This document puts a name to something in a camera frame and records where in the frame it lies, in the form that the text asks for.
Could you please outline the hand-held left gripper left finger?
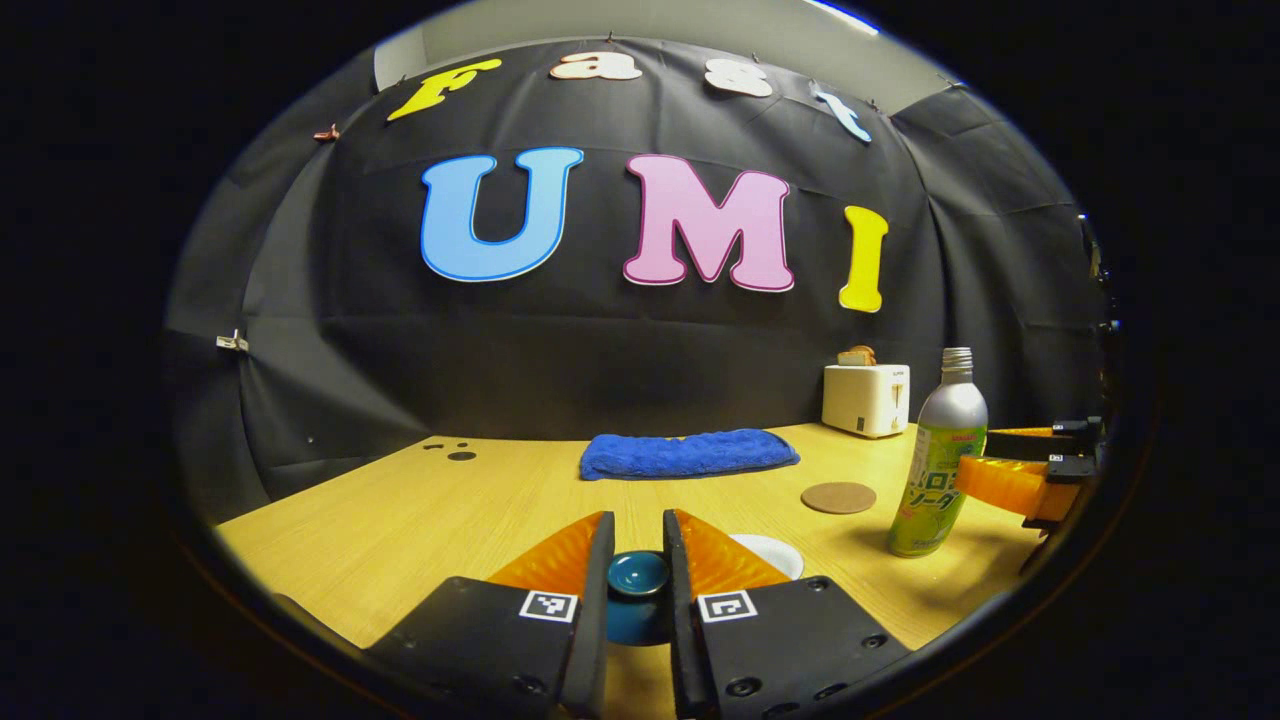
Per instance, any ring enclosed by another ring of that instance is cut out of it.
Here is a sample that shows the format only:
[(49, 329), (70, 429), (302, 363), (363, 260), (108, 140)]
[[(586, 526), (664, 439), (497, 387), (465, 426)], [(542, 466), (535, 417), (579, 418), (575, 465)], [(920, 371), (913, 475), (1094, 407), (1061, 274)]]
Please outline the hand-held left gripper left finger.
[(445, 579), (365, 650), (440, 703), (425, 719), (599, 719), (614, 516), (547, 537), (486, 580)]

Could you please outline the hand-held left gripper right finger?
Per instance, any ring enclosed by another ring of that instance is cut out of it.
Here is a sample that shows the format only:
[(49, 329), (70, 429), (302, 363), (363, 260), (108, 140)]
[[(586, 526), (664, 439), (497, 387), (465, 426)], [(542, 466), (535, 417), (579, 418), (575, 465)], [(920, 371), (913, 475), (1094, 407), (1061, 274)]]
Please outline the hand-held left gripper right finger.
[(748, 579), (762, 560), (694, 515), (663, 515), (681, 719), (858, 719), (909, 648), (828, 577)]

